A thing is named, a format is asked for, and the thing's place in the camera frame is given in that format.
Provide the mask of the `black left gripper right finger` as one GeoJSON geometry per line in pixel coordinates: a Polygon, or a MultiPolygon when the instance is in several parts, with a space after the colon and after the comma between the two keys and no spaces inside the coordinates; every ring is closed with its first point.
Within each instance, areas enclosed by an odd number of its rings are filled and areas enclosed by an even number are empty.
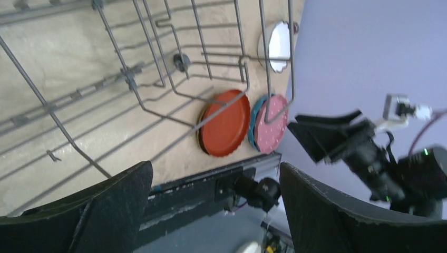
{"type": "Polygon", "coordinates": [[[446,221],[384,209],[280,165],[296,252],[446,252],[446,221]]]}

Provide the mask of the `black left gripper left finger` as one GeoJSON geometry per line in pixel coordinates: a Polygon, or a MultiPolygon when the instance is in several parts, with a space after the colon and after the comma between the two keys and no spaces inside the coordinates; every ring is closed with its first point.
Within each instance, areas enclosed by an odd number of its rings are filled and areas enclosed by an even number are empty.
{"type": "Polygon", "coordinates": [[[1,252],[131,252],[153,179],[142,161],[84,190],[1,217],[1,252]]]}

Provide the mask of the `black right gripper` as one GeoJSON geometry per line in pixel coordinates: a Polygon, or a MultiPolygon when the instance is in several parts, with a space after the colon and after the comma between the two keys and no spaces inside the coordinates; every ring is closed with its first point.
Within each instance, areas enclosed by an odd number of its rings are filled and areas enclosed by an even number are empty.
{"type": "Polygon", "coordinates": [[[360,115],[360,110],[341,116],[299,114],[287,127],[315,163],[343,160],[370,189],[373,201],[403,200],[404,189],[387,172],[386,151],[373,140],[375,125],[369,120],[351,123],[360,115]]]}

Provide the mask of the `white bowl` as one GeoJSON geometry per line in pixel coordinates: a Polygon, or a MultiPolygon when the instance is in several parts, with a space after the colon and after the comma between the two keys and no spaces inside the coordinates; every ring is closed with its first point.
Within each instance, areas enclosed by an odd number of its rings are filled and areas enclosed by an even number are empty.
{"type": "Polygon", "coordinates": [[[282,73],[290,58],[289,24],[279,21],[265,27],[265,39],[261,33],[258,40],[257,56],[262,67],[266,68],[266,60],[274,73],[282,73]]]}

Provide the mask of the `red-orange plate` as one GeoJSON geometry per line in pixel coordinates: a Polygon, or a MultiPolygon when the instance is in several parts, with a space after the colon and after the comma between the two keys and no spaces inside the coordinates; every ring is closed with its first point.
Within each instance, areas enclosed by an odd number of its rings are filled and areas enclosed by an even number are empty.
{"type": "Polygon", "coordinates": [[[250,122],[250,103],[242,95],[198,130],[196,136],[203,152],[225,157],[235,152],[245,139],[250,122]]]}

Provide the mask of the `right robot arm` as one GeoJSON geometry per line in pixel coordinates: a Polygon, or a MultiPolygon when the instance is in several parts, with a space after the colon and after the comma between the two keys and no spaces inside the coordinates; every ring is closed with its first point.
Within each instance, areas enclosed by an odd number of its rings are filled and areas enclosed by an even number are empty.
{"type": "Polygon", "coordinates": [[[396,160],[391,146],[374,142],[377,126],[361,111],[339,117],[297,115],[289,131],[315,162],[343,161],[370,190],[371,201],[428,218],[442,216],[446,149],[435,145],[396,160]]]}

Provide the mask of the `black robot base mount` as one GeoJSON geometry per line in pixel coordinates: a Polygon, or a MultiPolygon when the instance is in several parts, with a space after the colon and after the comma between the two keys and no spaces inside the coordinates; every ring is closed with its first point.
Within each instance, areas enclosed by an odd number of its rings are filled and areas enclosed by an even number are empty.
{"type": "Polygon", "coordinates": [[[242,205],[269,212],[281,196],[279,183],[261,173],[279,168],[281,154],[257,155],[209,171],[153,186],[135,248],[145,246],[200,218],[242,205]]]}

